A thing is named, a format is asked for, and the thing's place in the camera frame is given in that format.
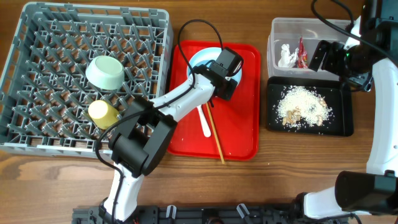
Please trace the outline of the red snack wrapper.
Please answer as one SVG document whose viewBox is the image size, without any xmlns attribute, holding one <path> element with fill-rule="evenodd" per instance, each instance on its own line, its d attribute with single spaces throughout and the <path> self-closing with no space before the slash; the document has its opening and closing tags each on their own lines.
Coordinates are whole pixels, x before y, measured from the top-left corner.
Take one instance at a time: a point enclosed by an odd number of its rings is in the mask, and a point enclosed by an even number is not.
<svg viewBox="0 0 398 224">
<path fill-rule="evenodd" d="M 308 68 L 307 51 L 305 50 L 305 47 L 303 44 L 303 37 L 301 37 L 299 40 L 297 66 L 298 66 L 298 68 Z"/>
</svg>

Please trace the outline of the light blue bowl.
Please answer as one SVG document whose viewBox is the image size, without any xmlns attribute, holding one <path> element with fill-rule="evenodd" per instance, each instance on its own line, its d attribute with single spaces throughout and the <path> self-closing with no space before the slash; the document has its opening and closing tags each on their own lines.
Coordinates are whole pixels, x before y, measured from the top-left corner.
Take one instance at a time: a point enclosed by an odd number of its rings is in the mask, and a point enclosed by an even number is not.
<svg viewBox="0 0 398 224">
<path fill-rule="evenodd" d="M 204 57 L 192 57 L 189 61 L 189 64 L 193 68 L 195 66 L 205 64 L 207 61 L 208 59 L 205 59 Z"/>
</svg>

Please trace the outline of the green bowl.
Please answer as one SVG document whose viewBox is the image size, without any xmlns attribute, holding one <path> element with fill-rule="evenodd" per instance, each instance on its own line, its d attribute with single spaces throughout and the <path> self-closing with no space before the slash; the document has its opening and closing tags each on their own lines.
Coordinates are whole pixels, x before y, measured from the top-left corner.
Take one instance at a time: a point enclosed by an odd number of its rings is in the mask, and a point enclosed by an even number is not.
<svg viewBox="0 0 398 224">
<path fill-rule="evenodd" d="M 100 55 L 89 63 L 85 75 L 95 87 L 117 90 L 124 82 L 124 66 L 116 58 Z"/>
</svg>

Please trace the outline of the yellow cup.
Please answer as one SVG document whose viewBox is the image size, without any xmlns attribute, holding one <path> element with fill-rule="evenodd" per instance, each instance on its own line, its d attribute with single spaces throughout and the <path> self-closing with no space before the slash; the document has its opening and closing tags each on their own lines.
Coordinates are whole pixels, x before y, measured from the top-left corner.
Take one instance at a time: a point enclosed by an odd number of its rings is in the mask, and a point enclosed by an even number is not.
<svg viewBox="0 0 398 224">
<path fill-rule="evenodd" d="M 118 110 L 103 100 L 96 100 L 88 107 L 88 115 L 100 129 L 107 129 L 118 121 Z"/>
</svg>

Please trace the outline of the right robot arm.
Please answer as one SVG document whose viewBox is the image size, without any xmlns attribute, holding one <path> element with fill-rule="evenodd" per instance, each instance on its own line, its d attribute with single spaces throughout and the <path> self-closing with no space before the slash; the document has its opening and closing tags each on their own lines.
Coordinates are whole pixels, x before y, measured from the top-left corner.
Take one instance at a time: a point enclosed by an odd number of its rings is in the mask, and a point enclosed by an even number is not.
<svg viewBox="0 0 398 224">
<path fill-rule="evenodd" d="M 310 62 L 341 77 L 372 75 L 376 89 L 374 136 L 366 172 L 340 172 L 335 185 L 302 197 L 309 220 L 397 215 L 397 21 L 359 17 L 345 45 L 321 41 Z"/>
</svg>

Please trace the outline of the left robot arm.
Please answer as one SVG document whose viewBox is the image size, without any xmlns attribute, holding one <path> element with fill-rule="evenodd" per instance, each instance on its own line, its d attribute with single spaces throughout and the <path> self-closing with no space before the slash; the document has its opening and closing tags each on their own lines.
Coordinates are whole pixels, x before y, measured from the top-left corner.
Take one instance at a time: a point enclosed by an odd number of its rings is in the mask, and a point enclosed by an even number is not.
<svg viewBox="0 0 398 224">
<path fill-rule="evenodd" d="M 114 169 L 110 195 L 101 205 L 108 223 L 123 223 L 137 208 L 137 195 L 145 176 L 160 163 L 178 122 L 214 96 L 230 100 L 239 84 L 242 65 L 225 65 L 211 60 L 194 66 L 186 81 L 164 96 L 136 98 L 122 119 L 112 124 L 109 148 Z"/>
</svg>

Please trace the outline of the wooden chopstick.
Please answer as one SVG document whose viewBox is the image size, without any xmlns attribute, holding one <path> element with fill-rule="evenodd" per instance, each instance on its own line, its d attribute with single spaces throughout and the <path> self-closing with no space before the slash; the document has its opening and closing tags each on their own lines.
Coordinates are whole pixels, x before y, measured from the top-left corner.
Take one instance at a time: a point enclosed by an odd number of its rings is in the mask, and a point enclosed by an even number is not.
<svg viewBox="0 0 398 224">
<path fill-rule="evenodd" d="M 208 116 L 209 116 L 209 119 L 210 119 L 211 129 L 213 131 L 215 143 L 216 143 L 216 146 L 217 146 L 217 149 L 218 149 L 218 153 L 220 155 L 220 160 L 221 160 L 221 163 L 223 165 L 225 165 L 226 163 L 225 163 L 225 160 L 224 160 L 224 156 L 223 156 L 223 152 L 222 152 L 222 149 L 221 149 L 220 140 L 218 138 L 218 133 L 216 131 L 216 127 L 215 127 L 215 123 L 214 123 L 214 120 L 213 120 L 213 116 L 212 116 L 212 113 L 211 113 L 211 110 L 210 110 L 209 102 L 206 102 L 206 108 L 207 108 Z"/>
</svg>

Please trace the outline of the light blue plate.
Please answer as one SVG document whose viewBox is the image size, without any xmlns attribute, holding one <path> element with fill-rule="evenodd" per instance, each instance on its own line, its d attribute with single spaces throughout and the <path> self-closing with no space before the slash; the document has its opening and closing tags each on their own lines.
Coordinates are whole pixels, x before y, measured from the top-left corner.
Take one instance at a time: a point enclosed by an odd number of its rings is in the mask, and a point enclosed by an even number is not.
<svg viewBox="0 0 398 224">
<path fill-rule="evenodd" d="M 201 102 L 213 95 L 230 99 L 242 77 L 242 71 L 234 71 L 240 58 L 240 55 L 227 47 L 200 50 L 188 62 L 187 80 L 174 92 L 197 96 Z"/>
</svg>

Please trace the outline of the red plastic tray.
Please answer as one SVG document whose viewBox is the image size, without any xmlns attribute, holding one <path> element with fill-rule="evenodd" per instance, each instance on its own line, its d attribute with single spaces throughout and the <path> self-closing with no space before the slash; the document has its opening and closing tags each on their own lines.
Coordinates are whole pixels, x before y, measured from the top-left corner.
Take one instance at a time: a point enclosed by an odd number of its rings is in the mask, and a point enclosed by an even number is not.
<svg viewBox="0 0 398 224">
<path fill-rule="evenodd" d="M 205 137 L 198 110 L 178 122 L 168 152 L 178 156 L 246 161 L 258 151 L 261 55 L 248 44 L 227 43 L 244 59 L 241 80 L 232 98 L 213 99 L 214 106 L 203 108 L 213 118 L 217 137 Z"/>
</svg>

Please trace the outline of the clear plastic bin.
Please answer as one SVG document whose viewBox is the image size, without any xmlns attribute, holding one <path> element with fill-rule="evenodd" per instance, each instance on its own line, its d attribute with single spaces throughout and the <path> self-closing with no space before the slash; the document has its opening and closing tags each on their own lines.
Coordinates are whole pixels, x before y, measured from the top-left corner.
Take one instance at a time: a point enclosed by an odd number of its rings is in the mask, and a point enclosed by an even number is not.
<svg viewBox="0 0 398 224">
<path fill-rule="evenodd" d="M 282 46 L 289 45 L 291 53 L 299 48 L 302 40 L 307 51 L 307 63 L 310 63 L 316 47 L 321 40 L 344 44 L 348 37 L 328 27 L 318 19 L 277 17 L 272 21 L 271 33 L 267 45 L 267 67 L 269 77 L 311 78 L 317 80 L 338 81 L 339 77 L 322 69 L 314 72 L 307 68 L 284 68 L 278 66 Z"/>
</svg>

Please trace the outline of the crumpled white tissue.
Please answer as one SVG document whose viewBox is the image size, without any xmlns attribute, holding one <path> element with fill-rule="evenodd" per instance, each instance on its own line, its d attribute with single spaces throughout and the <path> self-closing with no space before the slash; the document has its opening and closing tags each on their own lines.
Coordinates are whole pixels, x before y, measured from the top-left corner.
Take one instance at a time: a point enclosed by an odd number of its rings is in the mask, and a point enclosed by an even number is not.
<svg viewBox="0 0 398 224">
<path fill-rule="evenodd" d="M 280 60 L 278 61 L 278 67 L 281 68 L 293 68 L 299 59 L 298 56 L 299 48 L 297 47 L 292 53 L 290 52 L 290 45 L 283 44 L 280 51 Z"/>
</svg>

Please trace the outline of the white plastic fork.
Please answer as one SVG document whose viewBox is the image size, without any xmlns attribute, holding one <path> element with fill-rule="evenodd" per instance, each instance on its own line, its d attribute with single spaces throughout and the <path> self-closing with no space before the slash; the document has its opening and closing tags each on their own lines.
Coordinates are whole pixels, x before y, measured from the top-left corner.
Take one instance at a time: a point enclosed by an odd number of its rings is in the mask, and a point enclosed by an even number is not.
<svg viewBox="0 0 398 224">
<path fill-rule="evenodd" d="M 204 135 L 204 137 L 209 138 L 211 136 L 211 131 L 210 131 L 210 127 L 206 121 L 206 117 L 205 117 L 205 114 L 203 112 L 201 105 L 197 106 L 197 111 L 198 111 L 198 115 L 200 118 L 200 124 L 201 124 L 201 128 L 203 131 L 203 135 Z"/>
</svg>

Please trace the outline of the black plastic tray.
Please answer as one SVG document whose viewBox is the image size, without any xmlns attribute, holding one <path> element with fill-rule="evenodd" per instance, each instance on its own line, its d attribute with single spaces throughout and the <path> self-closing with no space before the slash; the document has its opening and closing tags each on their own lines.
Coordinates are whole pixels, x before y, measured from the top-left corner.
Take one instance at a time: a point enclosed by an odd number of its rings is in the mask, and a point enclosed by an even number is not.
<svg viewBox="0 0 398 224">
<path fill-rule="evenodd" d="M 276 123 L 276 113 L 271 108 L 273 103 L 281 99 L 279 93 L 282 93 L 282 88 L 290 85 L 304 86 L 311 90 L 315 88 L 319 94 L 325 97 L 328 106 L 332 107 L 334 117 L 321 127 L 298 130 L 284 129 L 281 124 Z M 338 81 L 270 77 L 267 82 L 267 128 L 272 131 L 351 136 L 354 132 L 351 89 L 348 85 Z"/>
</svg>

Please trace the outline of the rice and food scraps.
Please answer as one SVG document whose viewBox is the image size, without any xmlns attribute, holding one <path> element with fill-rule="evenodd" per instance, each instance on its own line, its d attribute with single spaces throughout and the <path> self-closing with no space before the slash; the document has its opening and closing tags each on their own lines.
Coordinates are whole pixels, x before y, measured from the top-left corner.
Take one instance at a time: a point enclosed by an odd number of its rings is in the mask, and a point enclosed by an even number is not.
<svg viewBox="0 0 398 224">
<path fill-rule="evenodd" d="M 284 129 L 321 127 L 334 117 L 332 107 L 315 88 L 284 86 L 279 96 L 281 99 L 273 103 L 271 109 L 276 113 L 276 123 Z"/>
</svg>

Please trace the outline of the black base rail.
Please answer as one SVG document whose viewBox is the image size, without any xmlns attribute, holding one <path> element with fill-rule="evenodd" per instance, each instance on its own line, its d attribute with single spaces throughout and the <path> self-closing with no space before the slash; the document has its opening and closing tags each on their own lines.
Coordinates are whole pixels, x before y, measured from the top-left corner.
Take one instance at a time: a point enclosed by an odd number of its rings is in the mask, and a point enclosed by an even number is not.
<svg viewBox="0 0 398 224">
<path fill-rule="evenodd" d="M 343 224 L 360 218 L 349 213 L 332 215 L 319 220 L 305 217 L 298 204 L 266 204 L 247 206 L 243 203 L 235 207 L 168 207 L 138 206 L 124 221 L 127 224 L 271 224 L 271 223 L 325 223 Z"/>
</svg>

